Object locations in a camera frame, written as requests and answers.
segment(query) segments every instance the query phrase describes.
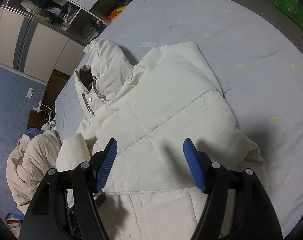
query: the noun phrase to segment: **blue wall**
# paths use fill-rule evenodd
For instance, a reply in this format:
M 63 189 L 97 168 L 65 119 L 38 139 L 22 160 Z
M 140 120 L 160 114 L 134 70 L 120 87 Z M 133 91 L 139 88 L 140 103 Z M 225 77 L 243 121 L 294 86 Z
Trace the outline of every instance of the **blue wall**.
M 26 97 L 34 88 L 31 99 Z M 6 180 L 6 162 L 17 141 L 26 130 L 29 111 L 43 98 L 46 86 L 0 67 L 0 217 L 16 208 Z

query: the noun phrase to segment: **beige blanket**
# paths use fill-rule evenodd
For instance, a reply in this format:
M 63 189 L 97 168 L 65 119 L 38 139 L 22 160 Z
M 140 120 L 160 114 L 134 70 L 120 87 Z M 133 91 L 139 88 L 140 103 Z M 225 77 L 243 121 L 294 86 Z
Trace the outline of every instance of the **beige blanket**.
M 48 130 L 32 140 L 23 135 L 8 157 L 7 183 L 23 214 L 48 169 L 55 168 L 60 147 L 55 132 Z

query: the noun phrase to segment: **blue cloth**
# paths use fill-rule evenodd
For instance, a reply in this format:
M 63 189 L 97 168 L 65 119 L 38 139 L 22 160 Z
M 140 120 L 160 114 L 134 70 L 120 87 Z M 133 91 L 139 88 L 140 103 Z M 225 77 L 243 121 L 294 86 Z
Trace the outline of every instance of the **blue cloth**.
M 33 139 L 36 135 L 40 134 L 40 131 L 37 128 L 29 128 L 23 134 L 26 134 L 30 137 L 30 139 Z

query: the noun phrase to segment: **white light switch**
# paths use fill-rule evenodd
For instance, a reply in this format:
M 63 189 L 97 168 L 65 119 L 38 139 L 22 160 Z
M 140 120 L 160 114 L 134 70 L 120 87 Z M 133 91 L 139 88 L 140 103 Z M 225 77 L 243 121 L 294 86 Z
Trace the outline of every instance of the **white light switch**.
M 29 88 L 26 97 L 27 98 L 32 98 L 33 92 L 34 92 L 34 88 Z

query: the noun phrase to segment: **mattress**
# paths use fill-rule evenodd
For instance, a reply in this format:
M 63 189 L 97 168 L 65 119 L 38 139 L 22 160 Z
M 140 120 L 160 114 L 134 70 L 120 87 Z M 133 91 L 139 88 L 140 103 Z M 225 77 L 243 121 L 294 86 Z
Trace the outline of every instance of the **mattress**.
M 260 147 L 269 196 L 286 236 L 303 215 L 301 52 L 266 20 L 230 0 L 134 0 L 100 37 L 118 43 L 132 64 L 151 48 L 198 45 L 238 128 Z M 57 129 L 67 138 L 84 114 L 73 78 L 62 94 Z

